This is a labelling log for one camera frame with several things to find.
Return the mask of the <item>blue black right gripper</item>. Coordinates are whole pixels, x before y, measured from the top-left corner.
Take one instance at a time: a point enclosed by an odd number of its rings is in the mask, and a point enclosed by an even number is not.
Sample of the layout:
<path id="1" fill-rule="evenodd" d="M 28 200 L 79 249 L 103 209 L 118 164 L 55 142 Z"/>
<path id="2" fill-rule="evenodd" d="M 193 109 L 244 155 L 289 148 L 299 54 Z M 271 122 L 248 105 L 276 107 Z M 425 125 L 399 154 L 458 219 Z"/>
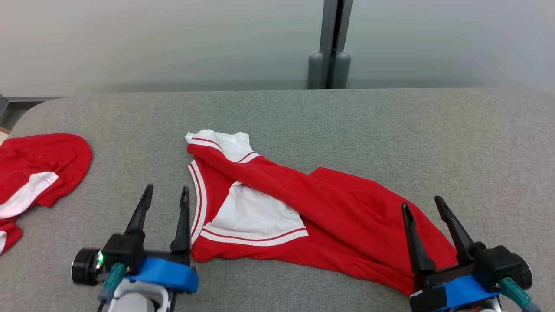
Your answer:
<path id="1" fill-rule="evenodd" d="M 408 203 L 401 205 L 408 254 L 415 274 L 415 290 L 410 295 L 413 312 L 500 312 L 500 292 L 488 292 L 472 276 L 474 241 L 444 199 L 434 201 L 442 221 L 447 225 L 456 249 L 458 266 L 435 272 L 435 262 L 428 256 L 416 229 L 416 220 Z"/>

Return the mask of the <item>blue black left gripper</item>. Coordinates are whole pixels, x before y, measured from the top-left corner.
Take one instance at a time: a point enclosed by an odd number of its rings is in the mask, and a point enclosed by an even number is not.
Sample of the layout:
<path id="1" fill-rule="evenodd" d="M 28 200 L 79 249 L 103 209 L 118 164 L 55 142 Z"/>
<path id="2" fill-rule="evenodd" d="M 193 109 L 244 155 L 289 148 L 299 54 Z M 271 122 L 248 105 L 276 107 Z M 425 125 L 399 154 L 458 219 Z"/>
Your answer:
<path id="1" fill-rule="evenodd" d="M 128 223 L 125 235 L 144 236 L 146 213 L 151 207 L 154 185 L 145 188 Z M 179 219 L 175 238 L 170 245 L 173 254 L 190 253 L 190 199 L 184 186 L 179 200 Z M 82 249 L 72 262 L 72 281 L 77 285 L 101 284 L 98 310 L 108 306 L 109 312 L 173 312 L 178 294 L 197 293 L 199 276 L 186 264 L 160 257 L 147 257 L 138 272 L 121 262 L 108 264 L 101 250 Z"/>

